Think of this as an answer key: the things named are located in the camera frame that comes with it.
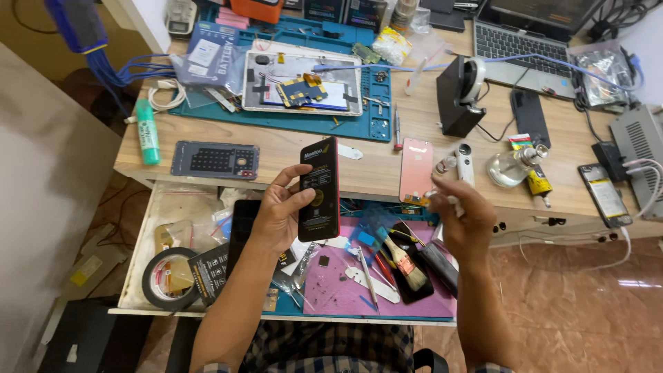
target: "sleeve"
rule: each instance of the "sleeve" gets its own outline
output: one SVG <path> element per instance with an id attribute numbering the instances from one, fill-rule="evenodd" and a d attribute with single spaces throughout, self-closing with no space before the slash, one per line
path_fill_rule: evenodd
<path id="1" fill-rule="evenodd" d="M 513 373 L 513 371 L 509 368 L 505 368 L 504 366 L 499 366 L 497 364 L 493 364 L 492 362 L 488 362 L 486 364 L 475 366 L 472 373 Z"/>
<path id="2" fill-rule="evenodd" d="M 198 369 L 196 373 L 232 373 L 227 364 L 213 363 L 207 364 Z"/>

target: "black power adapter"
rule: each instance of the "black power adapter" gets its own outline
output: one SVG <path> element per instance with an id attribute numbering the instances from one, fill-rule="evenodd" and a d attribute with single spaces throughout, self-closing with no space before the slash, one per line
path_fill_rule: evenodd
<path id="1" fill-rule="evenodd" d="M 608 176 L 613 183 L 630 180 L 631 176 L 626 173 L 627 168 L 622 166 L 626 157 L 622 156 L 617 146 L 610 141 L 599 141 L 591 146 L 594 155 L 601 166 L 608 171 Z"/>

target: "red pen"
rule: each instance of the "red pen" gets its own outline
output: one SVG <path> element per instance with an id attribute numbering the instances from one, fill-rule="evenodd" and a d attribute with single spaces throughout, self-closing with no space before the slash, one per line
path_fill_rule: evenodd
<path id="1" fill-rule="evenodd" d="M 373 253 L 373 249 L 368 248 L 368 250 L 371 254 Z M 385 275 L 385 278 L 387 279 L 387 281 L 389 281 L 389 283 L 391 283 L 391 285 L 396 286 L 396 281 L 394 281 L 394 277 L 391 276 L 391 271 L 389 271 L 387 269 L 385 264 L 382 262 L 382 259 L 380 259 L 380 256 L 376 255 L 375 256 L 375 261 L 377 261 L 377 265 L 380 267 L 380 270 L 382 271 L 382 274 Z"/>

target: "plaid shirt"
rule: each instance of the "plaid shirt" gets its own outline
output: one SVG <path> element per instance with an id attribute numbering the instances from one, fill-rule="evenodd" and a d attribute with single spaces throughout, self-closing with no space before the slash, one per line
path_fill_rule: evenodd
<path id="1" fill-rule="evenodd" d="M 404 325 L 261 321 L 244 357 L 248 372 L 411 373 L 414 330 Z M 208 364 L 196 373 L 236 373 Z M 494 364 L 475 373 L 511 373 Z"/>

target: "roll of tape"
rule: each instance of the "roll of tape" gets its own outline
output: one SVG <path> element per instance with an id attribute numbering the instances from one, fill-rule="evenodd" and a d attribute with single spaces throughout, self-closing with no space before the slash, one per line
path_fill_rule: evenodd
<path id="1" fill-rule="evenodd" d="M 157 254 L 147 264 L 143 272 L 143 293 L 153 305 L 166 311 L 181 311 L 200 298 L 200 293 L 194 282 L 187 289 L 178 289 L 169 291 L 164 289 L 168 286 L 165 279 L 170 279 L 171 273 L 169 264 L 174 260 L 185 260 L 197 256 L 198 254 L 187 248 L 170 248 Z"/>
<path id="2" fill-rule="evenodd" d="M 483 81 L 486 78 L 486 62 L 484 62 L 484 60 L 480 58 L 471 57 L 467 59 L 466 64 L 471 63 L 471 61 L 476 63 L 477 65 L 477 77 L 476 79 L 474 79 L 474 83 L 472 83 L 472 88 L 467 93 L 467 96 L 460 99 L 460 102 L 464 104 L 470 102 L 473 98 L 477 97 L 477 94 L 479 94 L 479 91 L 481 91 L 481 86 L 483 85 Z"/>

